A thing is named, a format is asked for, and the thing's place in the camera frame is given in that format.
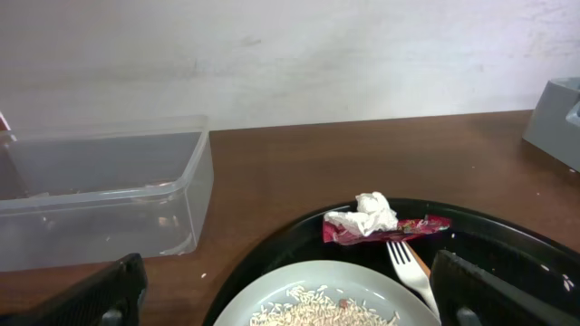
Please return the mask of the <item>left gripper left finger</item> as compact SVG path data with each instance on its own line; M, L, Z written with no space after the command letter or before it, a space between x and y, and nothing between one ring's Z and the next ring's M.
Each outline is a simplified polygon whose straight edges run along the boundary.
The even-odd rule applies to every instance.
M148 278L139 254L127 254L1 326L139 326Z

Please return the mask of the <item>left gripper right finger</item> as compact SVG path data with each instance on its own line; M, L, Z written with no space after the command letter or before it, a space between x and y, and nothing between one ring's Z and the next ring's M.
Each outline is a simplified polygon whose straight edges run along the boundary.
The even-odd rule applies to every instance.
M475 264L437 252L430 286L442 326L574 326L575 316L542 302Z

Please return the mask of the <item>red snack wrapper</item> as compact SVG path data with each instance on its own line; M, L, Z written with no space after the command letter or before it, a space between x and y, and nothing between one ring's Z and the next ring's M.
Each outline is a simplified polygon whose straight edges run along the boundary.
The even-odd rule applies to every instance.
M426 215L422 219L403 219L392 231L373 231L369 235L356 235L343 226L323 222L323 241L339 245L356 245L365 242L401 242L409 241L424 235L435 234L451 227L451 220L446 217Z

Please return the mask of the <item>grey plate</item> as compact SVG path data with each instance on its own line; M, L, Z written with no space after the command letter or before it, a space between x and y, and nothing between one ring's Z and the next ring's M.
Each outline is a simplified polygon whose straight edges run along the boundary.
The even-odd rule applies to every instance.
M268 302L291 302L285 291L297 285L316 290L327 285L326 295L334 301L350 297L383 318L396 311L400 314L397 325L440 325L440 320L418 297L393 279L357 264L339 261L308 261L275 269L237 294L219 314L217 326L248 325L254 312Z

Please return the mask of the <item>white tissue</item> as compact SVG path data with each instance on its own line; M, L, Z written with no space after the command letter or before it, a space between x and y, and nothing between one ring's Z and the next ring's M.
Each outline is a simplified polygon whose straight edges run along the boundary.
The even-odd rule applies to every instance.
M357 201L355 212L332 211L324 215L324 221L357 236L397 229L399 222L397 213L391 209L382 193L361 193L355 199Z

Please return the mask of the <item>pile of rice and shells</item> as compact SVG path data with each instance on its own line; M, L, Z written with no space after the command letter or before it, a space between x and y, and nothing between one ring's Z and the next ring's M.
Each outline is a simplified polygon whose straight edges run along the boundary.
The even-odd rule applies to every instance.
M285 291L291 302L262 304L248 320L249 326L394 326L400 314L394 311L389 318L381 317L366 301L358 304L350 297L334 301L323 284L316 290L297 285Z

